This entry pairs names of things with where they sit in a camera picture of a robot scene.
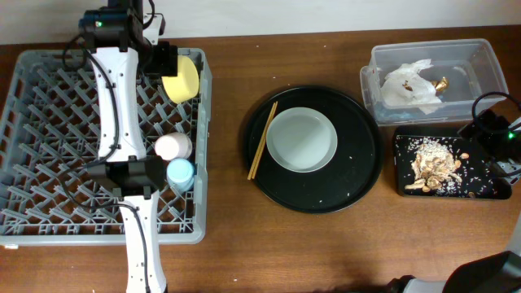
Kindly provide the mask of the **white paper napkin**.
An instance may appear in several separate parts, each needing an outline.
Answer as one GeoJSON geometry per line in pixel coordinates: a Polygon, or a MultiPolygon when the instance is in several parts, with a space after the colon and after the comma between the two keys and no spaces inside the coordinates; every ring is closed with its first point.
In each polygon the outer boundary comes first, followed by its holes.
{"type": "Polygon", "coordinates": [[[387,106],[399,108],[416,106],[426,115],[437,111],[441,100],[436,96],[436,88],[419,75],[422,70],[431,67],[431,59],[421,59],[414,63],[403,63],[388,73],[380,90],[383,102],[387,106]]]}

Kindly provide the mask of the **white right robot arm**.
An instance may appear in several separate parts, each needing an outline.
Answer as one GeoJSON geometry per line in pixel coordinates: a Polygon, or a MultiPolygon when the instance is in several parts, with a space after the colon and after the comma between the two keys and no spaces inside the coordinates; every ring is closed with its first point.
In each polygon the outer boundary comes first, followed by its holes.
{"type": "MultiPolygon", "coordinates": [[[[458,130],[458,135],[478,146],[488,158],[485,165],[499,190],[511,188],[520,180],[520,120],[510,123],[505,117],[484,110],[473,113],[473,121],[458,130]]],[[[459,266],[446,281],[430,282],[412,275],[391,280],[386,292],[519,292],[520,224],[517,223],[504,252],[459,266]]]]}

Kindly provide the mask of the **light blue plastic cup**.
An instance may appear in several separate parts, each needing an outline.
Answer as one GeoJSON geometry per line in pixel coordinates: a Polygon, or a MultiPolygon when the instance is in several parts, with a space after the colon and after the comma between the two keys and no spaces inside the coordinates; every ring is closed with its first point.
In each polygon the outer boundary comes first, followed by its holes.
{"type": "Polygon", "coordinates": [[[195,167],[183,158],[176,158],[169,162],[166,177],[169,186],[179,193],[191,190],[194,185],[195,167]]]}

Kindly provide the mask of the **yellow plastic bowl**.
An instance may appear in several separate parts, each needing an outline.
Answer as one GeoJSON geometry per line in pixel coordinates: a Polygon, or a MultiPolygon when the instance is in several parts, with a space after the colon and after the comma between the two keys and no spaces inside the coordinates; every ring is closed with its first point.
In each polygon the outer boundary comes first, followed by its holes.
{"type": "Polygon", "coordinates": [[[177,75],[161,77],[164,91],[174,103],[183,103],[199,92],[199,72],[185,55],[177,57],[177,75]]]}

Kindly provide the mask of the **grey round plate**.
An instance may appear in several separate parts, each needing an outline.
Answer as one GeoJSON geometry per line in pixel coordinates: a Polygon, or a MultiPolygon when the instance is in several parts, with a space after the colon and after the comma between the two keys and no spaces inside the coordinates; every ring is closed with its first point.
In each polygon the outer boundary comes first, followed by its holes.
{"type": "Polygon", "coordinates": [[[289,108],[275,116],[266,136],[269,154],[294,173],[311,173],[325,167],[339,143],[329,118],[308,107],[289,108]]]}

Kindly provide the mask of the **peanut shells and rice waste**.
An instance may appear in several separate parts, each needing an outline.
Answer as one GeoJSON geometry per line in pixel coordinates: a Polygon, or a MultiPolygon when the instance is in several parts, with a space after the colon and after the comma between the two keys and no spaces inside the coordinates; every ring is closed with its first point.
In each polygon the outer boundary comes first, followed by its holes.
{"type": "Polygon", "coordinates": [[[493,196],[492,174],[484,156],[460,138],[399,135],[394,151],[398,187],[404,195],[493,196]]]}

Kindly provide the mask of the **pink plastic cup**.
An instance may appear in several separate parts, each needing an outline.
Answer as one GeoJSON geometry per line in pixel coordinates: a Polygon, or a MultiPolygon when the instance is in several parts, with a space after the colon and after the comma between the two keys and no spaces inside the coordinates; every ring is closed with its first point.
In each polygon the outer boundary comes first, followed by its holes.
{"type": "Polygon", "coordinates": [[[184,133],[169,133],[155,141],[154,150],[166,161],[188,159],[193,151],[193,144],[184,133]]]}

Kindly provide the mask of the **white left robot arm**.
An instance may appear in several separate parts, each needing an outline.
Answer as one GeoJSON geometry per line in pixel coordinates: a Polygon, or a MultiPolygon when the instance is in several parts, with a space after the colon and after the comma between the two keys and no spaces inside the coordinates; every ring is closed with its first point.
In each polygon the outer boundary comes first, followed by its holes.
{"type": "Polygon", "coordinates": [[[165,168],[146,153],[138,122],[137,75],[152,59],[151,42],[164,29],[162,17],[143,13],[140,1],[110,1],[88,10],[78,27],[85,57],[94,69],[101,134],[89,175],[114,201],[123,220],[128,292],[166,292],[160,261],[157,208],[165,168]]]}

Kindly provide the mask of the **gold foil wrapper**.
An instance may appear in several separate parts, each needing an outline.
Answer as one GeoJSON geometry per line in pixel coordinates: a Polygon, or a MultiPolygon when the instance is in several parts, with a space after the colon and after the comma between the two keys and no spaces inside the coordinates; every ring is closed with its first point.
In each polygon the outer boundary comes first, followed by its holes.
{"type": "Polygon", "coordinates": [[[431,84],[434,86],[436,93],[441,94],[449,88],[449,79],[442,77],[438,81],[431,81],[431,84]]]}

